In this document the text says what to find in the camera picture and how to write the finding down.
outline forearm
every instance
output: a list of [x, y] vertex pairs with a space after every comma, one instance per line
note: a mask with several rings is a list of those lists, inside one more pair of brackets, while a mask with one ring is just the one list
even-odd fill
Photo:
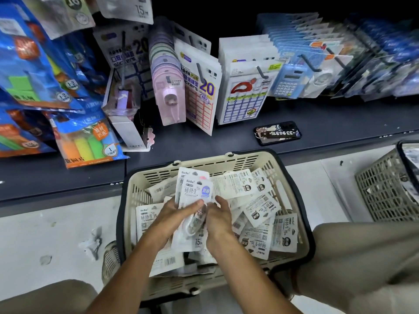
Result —
[[137, 313], [157, 252], [151, 242], [142, 238], [86, 313]]
[[245, 314], [301, 314], [234, 236], [224, 238], [213, 256]]

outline shopping basket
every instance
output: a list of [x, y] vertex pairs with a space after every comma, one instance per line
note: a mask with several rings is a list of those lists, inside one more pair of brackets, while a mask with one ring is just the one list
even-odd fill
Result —
[[[291, 267], [310, 260], [315, 251], [315, 243], [306, 210], [300, 192], [291, 179], [278, 155], [269, 148], [260, 148], [246, 152], [227, 153], [216, 157], [175, 161], [154, 167], [135, 169], [124, 180], [121, 206], [117, 218], [117, 246], [121, 264], [129, 257], [137, 242], [137, 225], [135, 208], [151, 204], [151, 196], [144, 190], [162, 180], [176, 176], [179, 167], [191, 167], [204, 170], [211, 176], [249, 168], [251, 171], [262, 168], [271, 181], [274, 190], [272, 196], [281, 204], [280, 214], [294, 212], [298, 214], [299, 243], [296, 253], [271, 252], [265, 261], [255, 259], [266, 271], [273, 274], [276, 270]], [[281, 183], [291, 204], [292, 211], [287, 211], [276, 183]], [[214, 274], [195, 275], [191, 277], [150, 278], [143, 296], [148, 303], [163, 303], [170, 300], [196, 295], [203, 290], [227, 284], [224, 275], [218, 268]]]
[[355, 174], [359, 190], [375, 222], [419, 220], [419, 183], [403, 152], [403, 145], [419, 141], [400, 141], [372, 165]]

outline hand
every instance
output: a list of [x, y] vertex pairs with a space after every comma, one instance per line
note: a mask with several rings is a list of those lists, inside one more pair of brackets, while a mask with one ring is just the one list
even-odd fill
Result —
[[216, 196], [215, 200], [221, 208], [214, 203], [209, 203], [207, 212], [207, 248], [212, 255], [216, 247], [226, 242], [226, 239], [233, 237], [237, 241], [231, 229], [231, 212], [228, 202], [221, 196]]
[[179, 228], [181, 222], [186, 217], [196, 213], [203, 205], [204, 201], [200, 199], [185, 208], [178, 209], [178, 205], [175, 203], [175, 198], [173, 197], [164, 204], [155, 221], [141, 236], [140, 242], [147, 241], [160, 251], [173, 232]]

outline khaki pants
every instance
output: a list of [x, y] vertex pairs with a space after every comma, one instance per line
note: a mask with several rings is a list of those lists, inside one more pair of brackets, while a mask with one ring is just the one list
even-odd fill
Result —
[[65, 280], [0, 302], [1, 314], [81, 314], [96, 290], [78, 280]]
[[351, 314], [419, 313], [419, 222], [322, 224], [313, 234], [296, 294]]

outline smartphone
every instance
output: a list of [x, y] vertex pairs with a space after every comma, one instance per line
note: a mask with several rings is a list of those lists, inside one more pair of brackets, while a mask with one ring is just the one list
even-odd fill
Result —
[[270, 124], [268, 126], [256, 127], [255, 137], [260, 145], [284, 142], [301, 138], [301, 132], [294, 121]]

